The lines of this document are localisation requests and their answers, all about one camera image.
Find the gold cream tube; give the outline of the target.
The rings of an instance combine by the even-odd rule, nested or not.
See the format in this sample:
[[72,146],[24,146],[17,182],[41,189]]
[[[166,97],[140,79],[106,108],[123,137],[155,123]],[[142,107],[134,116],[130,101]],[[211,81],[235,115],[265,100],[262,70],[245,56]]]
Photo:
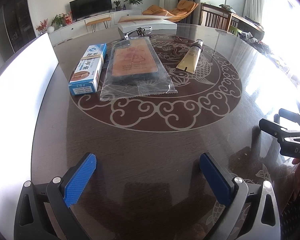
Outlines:
[[197,39],[189,48],[189,51],[177,65],[177,69],[194,74],[197,68],[200,54],[203,50],[203,40]]

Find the blue white ointment box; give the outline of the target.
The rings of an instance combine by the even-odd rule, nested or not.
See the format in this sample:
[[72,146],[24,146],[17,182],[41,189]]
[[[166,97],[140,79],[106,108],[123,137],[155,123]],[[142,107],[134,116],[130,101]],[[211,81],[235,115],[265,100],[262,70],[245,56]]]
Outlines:
[[71,95],[97,92],[106,51],[105,43],[90,45],[86,49],[69,81]]

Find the wooden phone case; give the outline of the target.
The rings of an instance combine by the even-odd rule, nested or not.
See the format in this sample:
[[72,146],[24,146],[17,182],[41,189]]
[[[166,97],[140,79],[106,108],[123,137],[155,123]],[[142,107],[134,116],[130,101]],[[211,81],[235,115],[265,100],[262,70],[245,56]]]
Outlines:
[[149,37],[112,44],[101,101],[177,93]]

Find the black frame eyeglasses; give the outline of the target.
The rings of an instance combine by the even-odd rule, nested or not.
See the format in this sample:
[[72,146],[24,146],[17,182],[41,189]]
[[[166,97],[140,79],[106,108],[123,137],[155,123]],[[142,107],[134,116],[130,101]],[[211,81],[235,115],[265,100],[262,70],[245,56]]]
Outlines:
[[146,35],[149,35],[152,31],[153,31],[152,26],[138,27],[134,30],[125,33],[123,39],[129,40],[138,37],[145,37]]

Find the wooden slatted chair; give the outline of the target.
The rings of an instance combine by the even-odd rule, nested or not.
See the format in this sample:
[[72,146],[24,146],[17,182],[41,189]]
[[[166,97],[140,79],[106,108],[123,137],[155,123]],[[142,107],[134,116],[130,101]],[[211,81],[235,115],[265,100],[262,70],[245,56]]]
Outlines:
[[228,10],[202,3],[202,26],[228,31],[231,17],[231,12]]

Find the white storage box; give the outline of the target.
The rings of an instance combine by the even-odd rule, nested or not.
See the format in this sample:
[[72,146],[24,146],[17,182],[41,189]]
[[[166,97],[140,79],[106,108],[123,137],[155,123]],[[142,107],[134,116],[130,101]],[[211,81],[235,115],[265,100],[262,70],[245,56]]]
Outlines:
[[0,68],[0,233],[13,239],[39,110],[58,59],[48,34],[21,48]]

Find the orange lounge chair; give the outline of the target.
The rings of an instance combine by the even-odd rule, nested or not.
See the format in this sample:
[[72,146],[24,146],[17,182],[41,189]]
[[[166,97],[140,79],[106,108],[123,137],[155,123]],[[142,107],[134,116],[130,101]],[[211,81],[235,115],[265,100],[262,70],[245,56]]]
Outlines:
[[151,5],[148,9],[142,12],[143,15],[150,16],[167,16],[171,22],[179,22],[187,18],[198,7],[198,3],[194,1],[181,0],[177,7],[172,10],[161,8],[158,5]]

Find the white flat box on table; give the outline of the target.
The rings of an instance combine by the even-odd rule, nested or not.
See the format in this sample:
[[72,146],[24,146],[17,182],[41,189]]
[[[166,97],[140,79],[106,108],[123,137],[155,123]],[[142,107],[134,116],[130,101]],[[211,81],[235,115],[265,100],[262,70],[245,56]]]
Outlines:
[[117,27],[122,33],[128,33],[138,28],[145,30],[177,30],[177,24],[169,21],[170,16],[129,15],[122,16]]

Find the red flower vase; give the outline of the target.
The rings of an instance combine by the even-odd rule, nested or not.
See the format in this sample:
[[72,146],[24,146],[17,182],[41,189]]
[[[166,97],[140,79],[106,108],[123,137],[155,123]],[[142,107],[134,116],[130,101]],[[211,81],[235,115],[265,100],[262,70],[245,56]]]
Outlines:
[[48,19],[44,19],[43,21],[40,21],[40,24],[36,27],[36,30],[40,33],[43,34],[46,32],[47,29],[47,23]]

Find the dark glass display cabinet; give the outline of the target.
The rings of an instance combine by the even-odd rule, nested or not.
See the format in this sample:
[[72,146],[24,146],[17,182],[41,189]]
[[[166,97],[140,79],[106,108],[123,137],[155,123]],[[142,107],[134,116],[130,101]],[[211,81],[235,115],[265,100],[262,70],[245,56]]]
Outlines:
[[3,18],[7,36],[14,53],[36,38],[28,0],[5,0]]

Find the white TV cabinet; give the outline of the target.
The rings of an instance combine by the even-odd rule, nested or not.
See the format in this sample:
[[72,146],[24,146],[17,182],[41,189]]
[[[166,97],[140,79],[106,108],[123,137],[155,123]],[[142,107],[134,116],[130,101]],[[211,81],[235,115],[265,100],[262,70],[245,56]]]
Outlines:
[[116,27],[121,17],[138,16],[141,13],[141,9],[129,9],[92,16],[55,30],[49,34],[49,38],[52,45],[55,46],[88,33]]

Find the wooden bench stool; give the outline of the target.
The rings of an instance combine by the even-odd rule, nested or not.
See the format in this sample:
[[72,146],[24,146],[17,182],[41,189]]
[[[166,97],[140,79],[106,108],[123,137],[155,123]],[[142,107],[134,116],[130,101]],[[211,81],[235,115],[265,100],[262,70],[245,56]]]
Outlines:
[[98,20],[94,20],[94,21],[90,21],[90,22],[86,22],[85,26],[88,28],[91,28],[91,31],[94,33],[97,31],[97,25],[98,24],[103,24],[105,29],[109,28],[109,22],[111,22],[112,18],[111,17],[105,17],[105,18],[100,18]]

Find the black flat television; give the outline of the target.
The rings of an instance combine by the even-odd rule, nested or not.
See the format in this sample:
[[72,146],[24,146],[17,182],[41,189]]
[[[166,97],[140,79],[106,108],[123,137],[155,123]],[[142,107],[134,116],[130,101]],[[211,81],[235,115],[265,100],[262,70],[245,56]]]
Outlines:
[[112,9],[111,0],[74,0],[69,4],[73,20]]

